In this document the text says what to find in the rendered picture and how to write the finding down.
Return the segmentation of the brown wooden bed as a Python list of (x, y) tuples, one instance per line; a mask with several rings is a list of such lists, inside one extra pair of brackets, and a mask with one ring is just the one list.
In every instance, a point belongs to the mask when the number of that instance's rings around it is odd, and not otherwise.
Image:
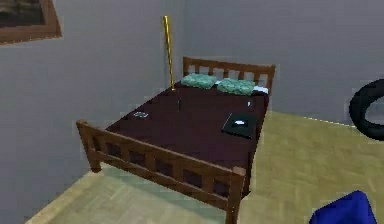
[[(106, 129), (76, 125), (93, 172), (109, 164), (222, 209), (225, 224), (237, 224), (270, 93), (269, 86), (241, 96), (176, 83)], [(231, 113), (256, 117), (251, 139), (221, 132)]]

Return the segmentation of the green pillow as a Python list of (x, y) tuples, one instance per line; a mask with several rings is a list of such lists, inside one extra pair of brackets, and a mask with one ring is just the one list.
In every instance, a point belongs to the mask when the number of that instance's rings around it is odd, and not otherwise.
[(219, 91), (236, 95), (251, 95), (254, 87), (254, 82), (248, 80), (235, 80), (231, 78), (224, 78), (217, 85), (217, 89)]
[(189, 87), (210, 89), (217, 82), (214, 76), (192, 73), (182, 78), (181, 83)]

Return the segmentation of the black closed laptop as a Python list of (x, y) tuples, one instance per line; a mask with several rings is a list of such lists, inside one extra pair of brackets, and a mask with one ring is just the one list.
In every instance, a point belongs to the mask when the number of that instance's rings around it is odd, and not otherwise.
[(225, 121), (221, 132), (233, 136), (251, 139), (257, 119), (252, 114), (231, 113)]

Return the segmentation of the yellow baseball bat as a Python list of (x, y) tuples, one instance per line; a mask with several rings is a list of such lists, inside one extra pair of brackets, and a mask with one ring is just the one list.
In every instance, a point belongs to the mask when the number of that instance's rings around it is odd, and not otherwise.
[(170, 25), (169, 25), (169, 18), (167, 15), (164, 15), (163, 17), (163, 28), (164, 28), (164, 35), (165, 35), (165, 45), (166, 45), (166, 51), (167, 51), (167, 61), (168, 61), (168, 72), (170, 76), (170, 87), (172, 91), (175, 91), (175, 80), (172, 70), (172, 47), (171, 47), (171, 36), (170, 36)]

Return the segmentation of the blue cloth object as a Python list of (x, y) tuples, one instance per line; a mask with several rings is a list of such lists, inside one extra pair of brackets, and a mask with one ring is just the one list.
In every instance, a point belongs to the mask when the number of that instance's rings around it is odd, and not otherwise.
[(365, 192), (355, 190), (315, 210), (308, 224), (378, 224)]

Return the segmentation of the brown framed picture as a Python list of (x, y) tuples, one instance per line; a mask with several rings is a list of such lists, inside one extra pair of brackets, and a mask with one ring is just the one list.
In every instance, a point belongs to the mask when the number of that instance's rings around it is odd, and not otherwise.
[(60, 38), (55, 0), (0, 0), (0, 45)]

